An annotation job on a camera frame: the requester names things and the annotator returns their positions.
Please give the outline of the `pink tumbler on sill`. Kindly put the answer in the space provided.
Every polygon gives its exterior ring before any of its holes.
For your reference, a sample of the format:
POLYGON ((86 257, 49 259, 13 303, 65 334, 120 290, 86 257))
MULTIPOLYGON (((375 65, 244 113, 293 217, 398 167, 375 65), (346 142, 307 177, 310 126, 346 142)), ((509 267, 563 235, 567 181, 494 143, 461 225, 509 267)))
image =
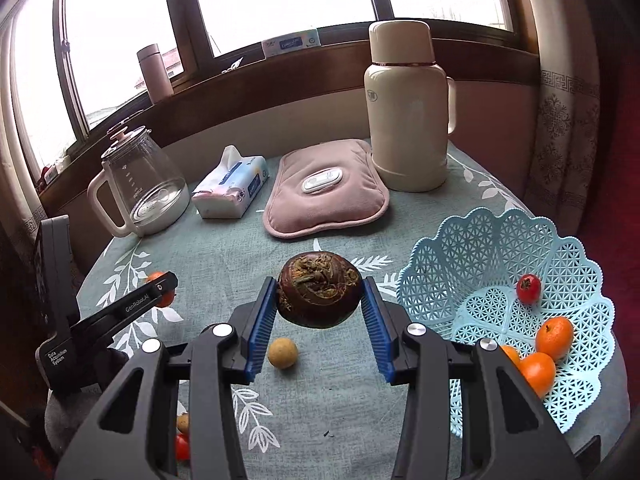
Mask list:
POLYGON ((170 98, 174 94, 167 75, 160 48, 157 44, 149 44, 137 52, 146 91, 152 104, 170 98))

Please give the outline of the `small tangerine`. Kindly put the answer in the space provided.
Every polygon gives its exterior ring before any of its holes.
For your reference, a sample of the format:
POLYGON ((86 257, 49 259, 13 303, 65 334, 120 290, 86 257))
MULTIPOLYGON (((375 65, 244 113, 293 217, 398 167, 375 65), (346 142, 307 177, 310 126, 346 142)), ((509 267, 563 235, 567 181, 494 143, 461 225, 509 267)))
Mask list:
POLYGON ((536 333, 536 350, 559 361, 570 351, 574 340, 574 325, 564 316, 545 320, 536 333))

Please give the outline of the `light blue plastic basket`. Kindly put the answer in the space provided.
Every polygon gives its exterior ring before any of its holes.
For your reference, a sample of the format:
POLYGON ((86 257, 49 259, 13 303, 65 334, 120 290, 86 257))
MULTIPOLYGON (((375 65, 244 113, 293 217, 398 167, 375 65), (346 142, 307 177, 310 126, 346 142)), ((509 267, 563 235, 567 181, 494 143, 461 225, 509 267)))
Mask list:
POLYGON ((602 294, 600 266, 575 237, 560 237, 554 223, 511 209, 497 216, 476 208, 447 218, 433 237, 413 247, 399 273, 396 297, 409 318, 442 338, 475 344, 495 339, 528 356, 548 318, 564 316, 574 341, 559 362, 544 406, 562 432, 597 400, 600 374, 611 361, 615 308, 602 294), (540 278, 536 304, 521 304, 516 283, 540 278))

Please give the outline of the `white items on sill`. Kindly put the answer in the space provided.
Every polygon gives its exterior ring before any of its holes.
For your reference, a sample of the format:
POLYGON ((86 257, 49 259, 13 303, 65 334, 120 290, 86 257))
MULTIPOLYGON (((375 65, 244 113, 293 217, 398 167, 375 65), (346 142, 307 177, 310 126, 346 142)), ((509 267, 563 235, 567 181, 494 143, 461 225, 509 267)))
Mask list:
POLYGON ((59 157, 50 166, 45 166, 41 170, 40 178, 37 181, 36 188, 38 191, 46 188, 54 179, 56 179, 70 164, 70 156, 64 155, 59 157))

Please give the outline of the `dark passion fruit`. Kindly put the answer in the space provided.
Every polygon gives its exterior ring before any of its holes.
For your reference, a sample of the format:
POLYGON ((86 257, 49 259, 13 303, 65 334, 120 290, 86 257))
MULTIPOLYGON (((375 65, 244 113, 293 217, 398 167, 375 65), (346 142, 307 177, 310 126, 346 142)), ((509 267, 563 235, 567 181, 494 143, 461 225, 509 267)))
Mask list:
POLYGON ((334 252, 302 252, 279 274, 277 307, 288 322, 324 330, 346 321, 362 294, 362 276, 348 260, 334 252))

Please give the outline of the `left beige curtain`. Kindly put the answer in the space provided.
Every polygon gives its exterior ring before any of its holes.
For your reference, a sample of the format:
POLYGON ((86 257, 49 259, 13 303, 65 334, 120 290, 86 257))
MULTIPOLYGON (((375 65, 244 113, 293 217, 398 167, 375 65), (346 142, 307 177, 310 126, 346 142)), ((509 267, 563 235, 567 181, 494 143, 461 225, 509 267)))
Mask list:
POLYGON ((30 266, 41 220, 47 218, 23 153, 22 119, 12 88, 14 16, 1 26, 1 227, 25 266, 30 266))

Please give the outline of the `beige curtain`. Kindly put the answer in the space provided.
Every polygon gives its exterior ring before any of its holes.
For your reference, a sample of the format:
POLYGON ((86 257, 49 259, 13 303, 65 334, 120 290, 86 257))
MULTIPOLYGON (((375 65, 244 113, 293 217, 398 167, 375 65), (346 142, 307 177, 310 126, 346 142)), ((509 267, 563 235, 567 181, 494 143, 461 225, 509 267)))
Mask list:
POLYGON ((536 136, 524 202, 574 235, 596 161, 600 74, 585 0, 530 0, 540 63, 536 136))
POLYGON ((47 218, 23 153, 22 119, 12 88, 14 16, 1 26, 1 227, 25 266, 30 266, 41 220, 47 218))

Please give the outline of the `cream thermos flask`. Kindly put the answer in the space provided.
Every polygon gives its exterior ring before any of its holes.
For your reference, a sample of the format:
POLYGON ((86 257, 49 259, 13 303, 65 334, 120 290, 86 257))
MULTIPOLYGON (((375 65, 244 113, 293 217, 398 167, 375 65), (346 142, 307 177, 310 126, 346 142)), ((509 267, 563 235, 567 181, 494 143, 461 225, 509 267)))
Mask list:
POLYGON ((456 82, 437 64, 422 21, 375 22, 369 42, 363 82, 374 166, 392 190, 430 192, 447 179, 456 82))

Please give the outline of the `large orange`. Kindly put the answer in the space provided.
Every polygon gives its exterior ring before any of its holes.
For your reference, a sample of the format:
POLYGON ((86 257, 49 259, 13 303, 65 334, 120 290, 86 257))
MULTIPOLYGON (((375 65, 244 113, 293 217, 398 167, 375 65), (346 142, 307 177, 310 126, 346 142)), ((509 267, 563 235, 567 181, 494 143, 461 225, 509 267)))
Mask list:
POLYGON ((501 346, 501 349, 516 367, 521 366, 521 357, 518 353, 518 350, 511 346, 508 346, 507 344, 503 344, 501 346))

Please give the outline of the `red cherry tomato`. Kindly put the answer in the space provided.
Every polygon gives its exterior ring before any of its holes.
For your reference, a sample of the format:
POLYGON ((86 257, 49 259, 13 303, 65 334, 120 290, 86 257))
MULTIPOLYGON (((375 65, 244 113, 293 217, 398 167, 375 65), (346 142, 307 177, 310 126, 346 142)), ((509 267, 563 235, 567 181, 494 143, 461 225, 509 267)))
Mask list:
POLYGON ((536 304, 542 293, 540 278, 535 274, 524 274, 516 283, 516 296, 521 304, 530 306, 536 304))
POLYGON ((175 437, 175 456, 180 463, 190 460, 189 437, 181 432, 178 432, 175 437))

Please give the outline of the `right beige curtain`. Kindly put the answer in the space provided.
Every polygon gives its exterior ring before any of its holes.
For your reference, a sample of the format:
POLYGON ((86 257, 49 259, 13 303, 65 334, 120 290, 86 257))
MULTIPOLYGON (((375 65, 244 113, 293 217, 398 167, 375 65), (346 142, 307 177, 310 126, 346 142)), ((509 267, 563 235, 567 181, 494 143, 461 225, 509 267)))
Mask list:
POLYGON ((530 0, 540 63, 536 136, 524 202, 574 235, 596 161, 600 74, 585 0, 530 0))

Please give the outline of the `small tan longan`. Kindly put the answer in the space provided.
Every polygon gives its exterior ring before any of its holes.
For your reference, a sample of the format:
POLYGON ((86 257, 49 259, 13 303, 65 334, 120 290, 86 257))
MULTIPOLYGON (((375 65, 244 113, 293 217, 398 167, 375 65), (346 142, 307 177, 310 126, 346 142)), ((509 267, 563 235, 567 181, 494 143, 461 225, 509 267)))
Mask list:
POLYGON ((277 338, 269 346, 268 360, 278 370, 286 370, 296 364, 298 349, 290 338, 277 338))

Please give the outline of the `tissue pack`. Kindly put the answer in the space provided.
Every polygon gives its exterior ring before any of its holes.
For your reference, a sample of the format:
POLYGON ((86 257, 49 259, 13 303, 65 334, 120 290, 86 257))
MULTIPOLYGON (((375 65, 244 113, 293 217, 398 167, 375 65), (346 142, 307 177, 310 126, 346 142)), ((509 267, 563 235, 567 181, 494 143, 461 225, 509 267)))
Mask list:
POLYGON ((269 178, 264 156, 242 156, 234 145, 222 151, 218 166, 192 192, 203 219, 239 219, 269 178))

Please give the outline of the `pink hot water bag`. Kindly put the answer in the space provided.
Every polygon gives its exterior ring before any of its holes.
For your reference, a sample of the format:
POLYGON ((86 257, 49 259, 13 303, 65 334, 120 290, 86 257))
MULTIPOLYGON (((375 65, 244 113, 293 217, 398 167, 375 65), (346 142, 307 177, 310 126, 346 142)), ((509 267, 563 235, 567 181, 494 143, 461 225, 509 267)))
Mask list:
POLYGON ((381 218, 389 204, 369 143, 337 140, 281 157, 262 223, 271 236, 292 240, 363 226, 381 218))

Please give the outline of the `green leaf pattern tablecloth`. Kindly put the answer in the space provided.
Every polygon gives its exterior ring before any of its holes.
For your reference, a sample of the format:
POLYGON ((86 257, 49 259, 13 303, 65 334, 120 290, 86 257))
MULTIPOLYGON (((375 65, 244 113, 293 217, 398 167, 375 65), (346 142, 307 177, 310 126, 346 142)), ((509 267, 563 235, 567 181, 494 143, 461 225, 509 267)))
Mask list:
POLYGON ((125 243, 85 324, 126 364, 56 476, 637 478, 622 396, 568 433, 615 359, 600 266, 547 218, 464 212, 463 185, 321 243, 194 211, 125 243), (154 270, 178 289, 168 329, 125 344, 154 270))

